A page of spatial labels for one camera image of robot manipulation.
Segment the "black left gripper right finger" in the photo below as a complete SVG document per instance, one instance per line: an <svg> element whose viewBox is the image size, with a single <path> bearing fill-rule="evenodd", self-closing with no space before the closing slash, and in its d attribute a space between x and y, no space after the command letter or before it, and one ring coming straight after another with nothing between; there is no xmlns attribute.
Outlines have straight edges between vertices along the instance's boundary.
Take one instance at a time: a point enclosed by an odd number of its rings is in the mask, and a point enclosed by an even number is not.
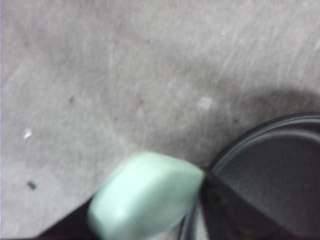
<svg viewBox="0 0 320 240"><path fill-rule="evenodd" d="M258 210L212 171L205 172L200 191L204 223L210 240L318 240L297 234Z"/></svg>

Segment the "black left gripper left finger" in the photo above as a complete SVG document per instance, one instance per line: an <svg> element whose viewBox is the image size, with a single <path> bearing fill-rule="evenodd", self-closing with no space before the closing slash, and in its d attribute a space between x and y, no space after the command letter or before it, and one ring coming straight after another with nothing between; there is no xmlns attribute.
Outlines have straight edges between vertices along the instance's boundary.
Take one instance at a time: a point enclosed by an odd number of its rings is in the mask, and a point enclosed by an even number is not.
<svg viewBox="0 0 320 240"><path fill-rule="evenodd" d="M88 199L77 209L50 226L36 240L98 240L88 224L88 210L91 200Z"/></svg>

